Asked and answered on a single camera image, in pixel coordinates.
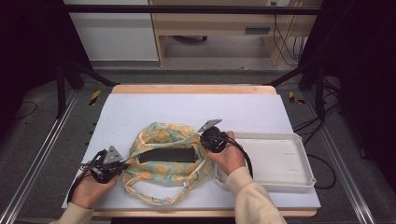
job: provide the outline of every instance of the beige sleeve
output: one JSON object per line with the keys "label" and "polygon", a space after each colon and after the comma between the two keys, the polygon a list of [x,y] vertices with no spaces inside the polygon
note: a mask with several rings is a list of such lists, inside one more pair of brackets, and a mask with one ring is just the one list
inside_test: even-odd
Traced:
{"label": "beige sleeve", "polygon": [[93,209],[86,209],[69,203],[61,218],[50,224],[89,224],[92,215]]}
{"label": "beige sleeve", "polygon": [[225,184],[235,196],[236,223],[286,223],[268,191],[251,178],[247,167],[230,173]]}

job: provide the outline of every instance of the sleeve cuff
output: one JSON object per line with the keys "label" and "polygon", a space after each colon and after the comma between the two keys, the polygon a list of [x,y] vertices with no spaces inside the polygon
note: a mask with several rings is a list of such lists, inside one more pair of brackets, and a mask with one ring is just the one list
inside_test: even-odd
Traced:
{"label": "sleeve cuff", "polygon": [[225,185],[231,191],[233,196],[236,196],[242,187],[251,182],[253,182],[253,178],[250,176],[248,168],[243,166],[228,175]]}
{"label": "sleeve cuff", "polygon": [[59,223],[89,223],[92,215],[93,209],[86,209],[73,203],[69,203],[66,210],[64,211],[64,214],[59,219]]}

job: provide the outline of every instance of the yellow floral pattern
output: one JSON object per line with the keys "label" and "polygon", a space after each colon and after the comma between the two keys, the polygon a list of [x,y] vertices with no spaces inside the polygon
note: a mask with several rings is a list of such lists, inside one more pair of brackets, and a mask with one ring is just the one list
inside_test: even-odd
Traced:
{"label": "yellow floral pattern", "polygon": [[[206,159],[206,150],[200,143],[200,134],[190,126],[175,123],[151,123],[140,131],[130,150],[130,166],[123,172],[126,192],[152,204],[170,204],[189,194],[196,184],[212,170],[211,162]],[[188,162],[139,162],[139,155],[160,147],[194,147],[197,155],[195,163]],[[175,198],[159,199],[137,192],[133,184],[140,180],[156,180],[163,183],[183,181],[184,188]]]}

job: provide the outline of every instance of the white cabinet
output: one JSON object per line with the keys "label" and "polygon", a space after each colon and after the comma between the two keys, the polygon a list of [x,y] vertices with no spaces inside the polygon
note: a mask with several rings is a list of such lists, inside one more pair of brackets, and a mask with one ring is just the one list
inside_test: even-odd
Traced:
{"label": "white cabinet", "polygon": [[[67,5],[148,5],[147,0],[64,0]],[[149,13],[70,13],[91,61],[158,61]]]}

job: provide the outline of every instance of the plastic tray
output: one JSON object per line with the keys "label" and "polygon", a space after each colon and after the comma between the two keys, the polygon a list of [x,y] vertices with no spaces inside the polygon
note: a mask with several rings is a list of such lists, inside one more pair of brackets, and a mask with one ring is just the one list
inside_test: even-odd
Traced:
{"label": "plastic tray", "polygon": [[[254,180],[270,192],[304,192],[314,178],[302,138],[295,133],[234,133],[249,155]],[[222,187],[227,175],[216,165],[215,181]]]}

